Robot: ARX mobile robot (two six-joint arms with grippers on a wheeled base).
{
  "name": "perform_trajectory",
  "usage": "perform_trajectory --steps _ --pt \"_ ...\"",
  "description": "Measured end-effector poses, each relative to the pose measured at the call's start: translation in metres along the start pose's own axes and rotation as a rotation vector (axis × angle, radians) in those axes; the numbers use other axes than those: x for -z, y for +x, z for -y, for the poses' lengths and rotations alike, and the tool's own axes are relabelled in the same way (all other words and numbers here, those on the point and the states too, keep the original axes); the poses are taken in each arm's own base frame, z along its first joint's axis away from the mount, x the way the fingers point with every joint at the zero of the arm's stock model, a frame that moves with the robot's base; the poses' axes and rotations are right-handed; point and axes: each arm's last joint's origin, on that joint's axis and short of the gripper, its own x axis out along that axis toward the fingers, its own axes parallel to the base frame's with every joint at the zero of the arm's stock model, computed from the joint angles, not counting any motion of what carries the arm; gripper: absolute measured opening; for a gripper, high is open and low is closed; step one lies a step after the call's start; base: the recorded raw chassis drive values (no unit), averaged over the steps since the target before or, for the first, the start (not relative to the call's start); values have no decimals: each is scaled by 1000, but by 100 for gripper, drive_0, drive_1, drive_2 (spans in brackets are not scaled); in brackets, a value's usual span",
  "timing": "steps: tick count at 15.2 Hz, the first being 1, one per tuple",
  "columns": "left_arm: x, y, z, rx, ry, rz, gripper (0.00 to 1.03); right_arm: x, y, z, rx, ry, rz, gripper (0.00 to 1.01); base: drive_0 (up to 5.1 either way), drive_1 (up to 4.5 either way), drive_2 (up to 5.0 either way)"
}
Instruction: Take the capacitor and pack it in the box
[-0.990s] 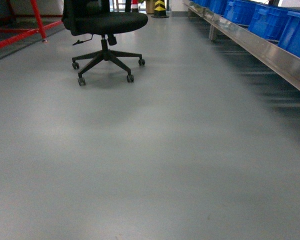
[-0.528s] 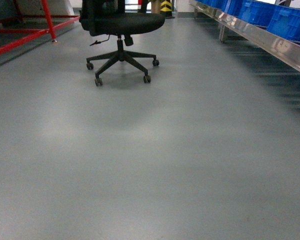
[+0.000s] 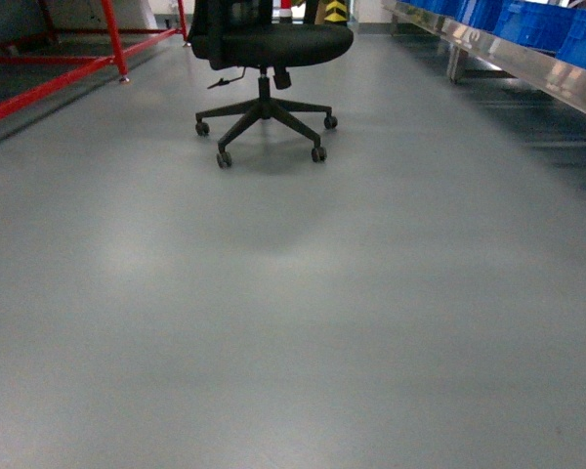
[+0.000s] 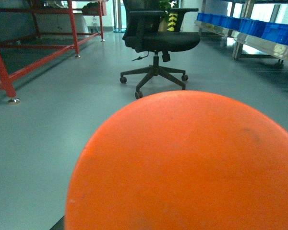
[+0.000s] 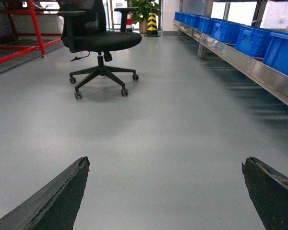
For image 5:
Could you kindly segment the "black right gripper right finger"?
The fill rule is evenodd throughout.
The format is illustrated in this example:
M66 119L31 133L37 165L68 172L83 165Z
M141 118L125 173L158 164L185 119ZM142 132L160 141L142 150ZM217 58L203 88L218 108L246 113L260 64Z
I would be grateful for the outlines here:
M288 177L249 157L242 174L252 203L267 230L288 230Z

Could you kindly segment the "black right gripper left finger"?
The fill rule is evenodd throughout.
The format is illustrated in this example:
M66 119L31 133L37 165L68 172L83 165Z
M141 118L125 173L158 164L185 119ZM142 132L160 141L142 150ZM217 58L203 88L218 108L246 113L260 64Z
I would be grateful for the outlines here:
M72 230L89 173L87 156L0 219L0 230Z

